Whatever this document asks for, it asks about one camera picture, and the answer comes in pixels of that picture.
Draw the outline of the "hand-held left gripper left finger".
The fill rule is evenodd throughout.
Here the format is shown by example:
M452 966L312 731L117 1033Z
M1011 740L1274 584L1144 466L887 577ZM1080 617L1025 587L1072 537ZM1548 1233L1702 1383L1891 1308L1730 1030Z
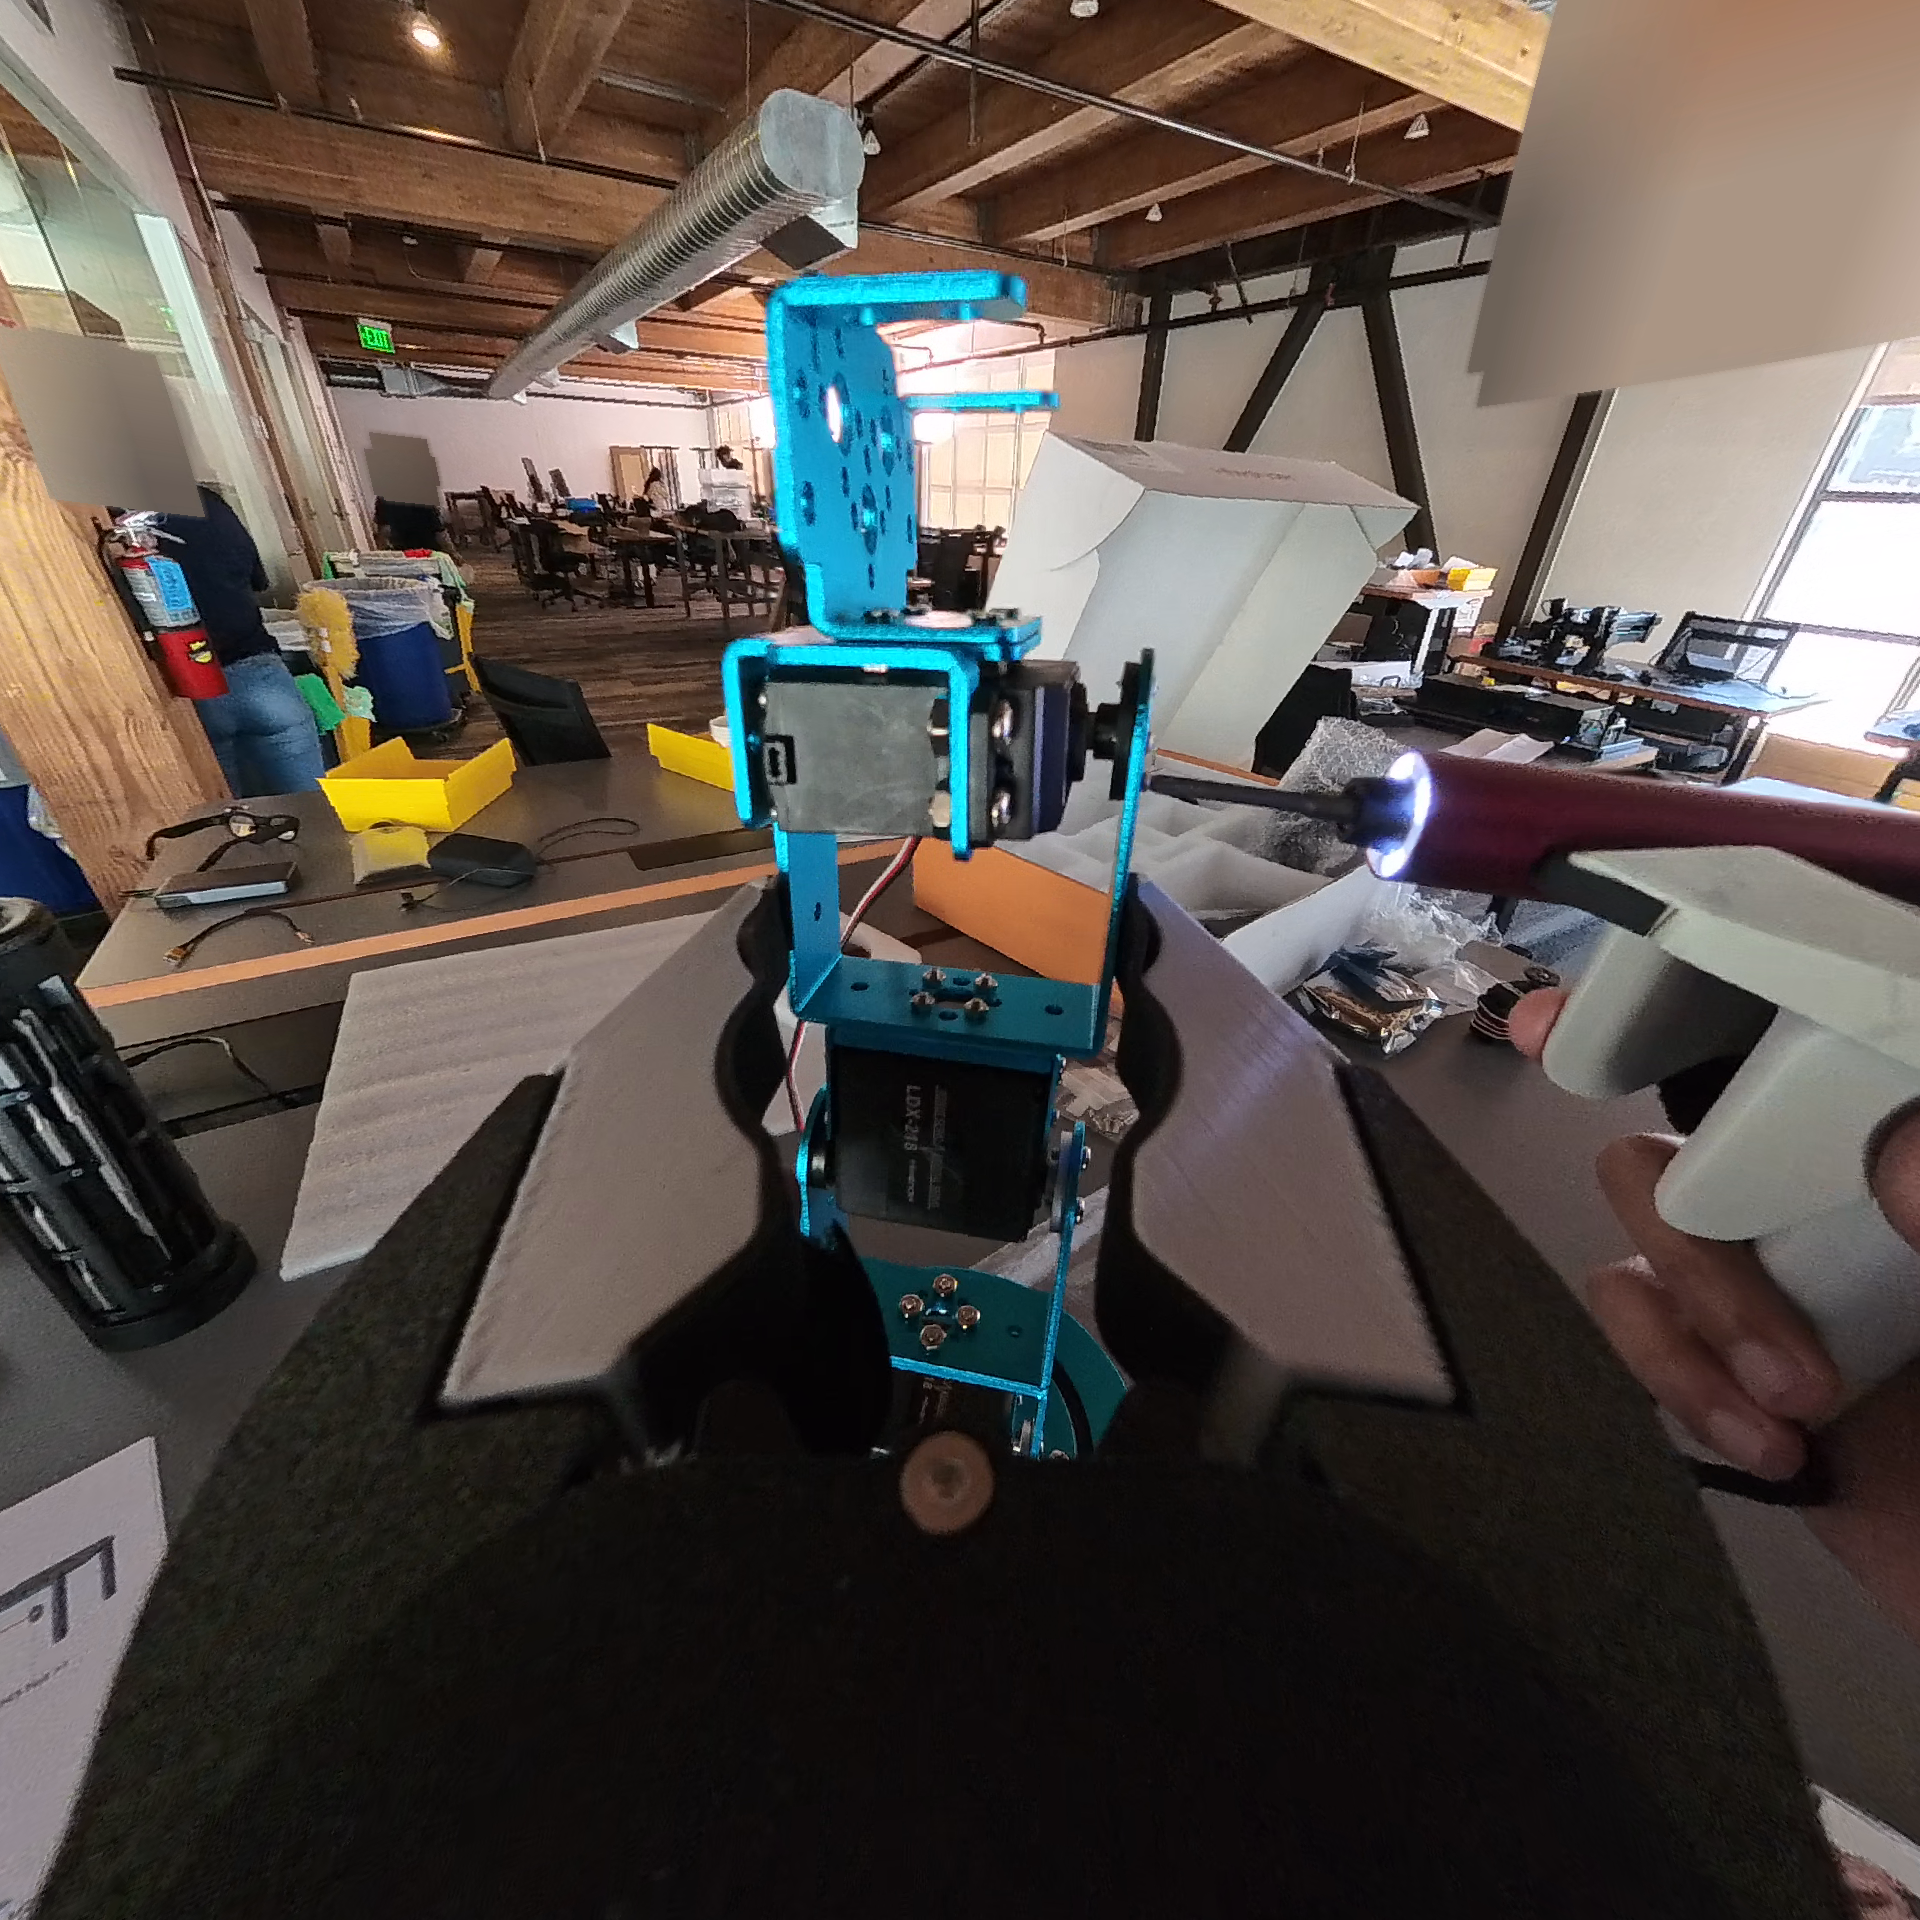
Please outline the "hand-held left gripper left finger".
M842 1234L804 1234L764 1124L784 1088L780 901L742 887L564 1058L445 1367L450 1413L597 1398L660 1456L751 1383L805 1451L877 1447L877 1297Z

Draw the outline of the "blue toy robot arm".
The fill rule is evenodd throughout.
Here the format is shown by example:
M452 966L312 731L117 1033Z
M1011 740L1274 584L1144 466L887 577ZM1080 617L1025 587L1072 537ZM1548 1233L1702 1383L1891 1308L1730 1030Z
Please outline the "blue toy robot arm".
M1070 1324L1065 1283L1087 1126L1060 1118L1070 1064L1104 1050L1144 776L1152 658L1092 708L1072 663L1041 658L1024 613L912 613L922 398L900 394L890 323L1008 321L1007 274L804 277L767 321L777 418L777 534L801 566L808 634L742 638L722 658L741 820L771 828L788 930L785 1003L820 1038L822 1086L798 1120L804 1234L845 1248L848 1220L1021 1240L1048 1213L1048 1288L952 1263L871 1263L891 1363L1007 1417L1017 1456L1090 1458L1117 1368ZM931 844L954 866L1060 826L1090 761L1111 766L1117 853L1092 981L891 963L852 953L840 853L897 841L868 903Z

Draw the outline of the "wooden desk with equipment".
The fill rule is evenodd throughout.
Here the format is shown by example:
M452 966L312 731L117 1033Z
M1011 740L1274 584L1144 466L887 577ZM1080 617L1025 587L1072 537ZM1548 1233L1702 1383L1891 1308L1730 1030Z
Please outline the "wooden desk with equipment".
M1632 658L1661 623L1652 613L1545 600L1531 623L1475 656L1452 656L1448 666L1487 684L1598 701L1667 761L1717 778L1735 778L1774 723L1831 704L1774 687L1800 634L1791 623L1685 613L1652 661Z

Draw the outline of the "person's right hand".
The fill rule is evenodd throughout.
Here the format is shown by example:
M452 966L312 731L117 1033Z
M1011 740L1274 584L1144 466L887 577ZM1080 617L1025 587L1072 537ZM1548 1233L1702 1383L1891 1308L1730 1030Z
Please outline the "person's right hand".
M1600 1151L1600 1193L1634 1251L1588 1277L1587 1303L1647 1394L1731 1468L1790 1484L1820 1461L1828 1500L1805 1526L1918 1640L1918 1367L1842 1408L1838 1363L1758 1254L1661 1217L1677 1146L1632 1134Z

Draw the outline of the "white foam sheet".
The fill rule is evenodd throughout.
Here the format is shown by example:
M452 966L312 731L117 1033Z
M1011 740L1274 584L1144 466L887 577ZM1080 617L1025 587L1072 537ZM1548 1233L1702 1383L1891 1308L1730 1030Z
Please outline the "white foam sheet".
M694 1277L758 1230L751 1130L718 1053L755 986L741 954L768 887L722 908L360 974L350 986L282 1277L371 1251L517 1083L560 1076L498 1247L507 1277L632 1260Z

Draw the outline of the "dark parts bag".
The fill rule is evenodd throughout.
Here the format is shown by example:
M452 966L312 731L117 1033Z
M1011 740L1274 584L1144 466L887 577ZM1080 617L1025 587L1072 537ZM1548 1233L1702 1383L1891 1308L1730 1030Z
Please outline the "dark parts bag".
M1448 1018L1441 994L1401 971L1382 953L1342 948L1310 974L1291 1003L1311 1020L1397 1058Z

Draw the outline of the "black servo motor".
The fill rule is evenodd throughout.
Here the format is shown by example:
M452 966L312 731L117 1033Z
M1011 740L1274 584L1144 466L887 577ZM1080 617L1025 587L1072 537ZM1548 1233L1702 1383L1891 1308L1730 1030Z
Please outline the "black servo motor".
M1542 966L1527 966L1511 981L1495 981L1487 986L1475 1003L1468 1034L1482 1043L1511 1043L1511 1016L1514 1006L1528 994L1558 991L1564 977Z

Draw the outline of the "dark slim power bank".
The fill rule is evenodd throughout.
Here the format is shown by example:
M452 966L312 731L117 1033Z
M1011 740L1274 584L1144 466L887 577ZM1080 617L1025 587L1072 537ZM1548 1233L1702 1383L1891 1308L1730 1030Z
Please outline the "dark slim power bank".
M295 858L251 858L167 878L151 891L151 903L157 913L251 906L285 901L297 884L300 863Z

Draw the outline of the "black office chair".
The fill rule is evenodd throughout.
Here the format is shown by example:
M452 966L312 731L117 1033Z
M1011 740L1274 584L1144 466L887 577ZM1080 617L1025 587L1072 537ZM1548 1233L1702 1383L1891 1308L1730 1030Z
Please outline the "black office chair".
M521 766L602 763L612 748L581 684L475 658L480 694Z

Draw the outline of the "blue plastic bin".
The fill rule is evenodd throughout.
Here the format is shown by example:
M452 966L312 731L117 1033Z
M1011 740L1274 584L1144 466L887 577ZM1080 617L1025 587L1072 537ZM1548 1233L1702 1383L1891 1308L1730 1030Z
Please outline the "blue plastic bin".
M454 726L445 678L442 590L422 577L374 576L330 584L342 594L358 646L354 684L371 694L384 734L430 734Z

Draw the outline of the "yellow feather duster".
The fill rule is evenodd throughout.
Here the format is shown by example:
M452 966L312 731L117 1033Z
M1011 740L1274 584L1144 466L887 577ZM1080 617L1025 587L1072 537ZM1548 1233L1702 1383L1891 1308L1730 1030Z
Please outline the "yellow feather duster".
M308 584L297 594L305 656L314 661L334 708L332 740L341 763L371 748L374 704L360 687L360 646L341 584Z

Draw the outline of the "white orange cardboard box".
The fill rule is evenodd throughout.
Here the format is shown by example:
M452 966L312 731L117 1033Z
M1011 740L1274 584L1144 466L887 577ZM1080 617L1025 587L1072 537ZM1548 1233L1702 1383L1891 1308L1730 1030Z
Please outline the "white orange cardboard box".
M1282 694L1332 638L1415 506L1340 466L1052 433L1025 478L995 604L1044 623L1041 658L1080 668L1092 707L1154 656L1154 766L1251 770ZM1095 981L1117 856L1111 763L1092 758L1062 828L954 861L930 844L914 906L1031 974ZM1224 936L1278 994L1318 971L1382 897L1360 866L1274 861L1260 807L1140 797L1135 876Z

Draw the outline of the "row of wooden desks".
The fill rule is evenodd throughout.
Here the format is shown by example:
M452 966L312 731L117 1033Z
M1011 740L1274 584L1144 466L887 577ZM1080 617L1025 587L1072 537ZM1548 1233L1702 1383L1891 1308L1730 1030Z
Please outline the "row of wooden desks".
M612 478L614 491L568 494L558 470L524 463L521 491L450 491L445 524L458 543L498 551L540 610L710 606L722 628L805 617L804 566L777 534L771 457L760 447L621 447Z

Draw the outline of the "red fire extinguisher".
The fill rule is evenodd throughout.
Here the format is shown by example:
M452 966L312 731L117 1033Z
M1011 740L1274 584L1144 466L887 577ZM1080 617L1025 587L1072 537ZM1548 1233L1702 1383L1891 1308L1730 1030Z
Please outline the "red fire extinguisher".
M227 668L181 566L178 534L160 527L160 514L108 508L97 546L168 694L191 704L227 697Z

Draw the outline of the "wooden support post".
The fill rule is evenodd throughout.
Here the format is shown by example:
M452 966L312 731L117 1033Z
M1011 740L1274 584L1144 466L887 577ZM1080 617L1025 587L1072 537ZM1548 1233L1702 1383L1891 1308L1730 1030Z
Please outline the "wooden support post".
M164 687L108 584L91 511L61 503L4 391L4 734L107 913L147 841L228 783L197 708Z

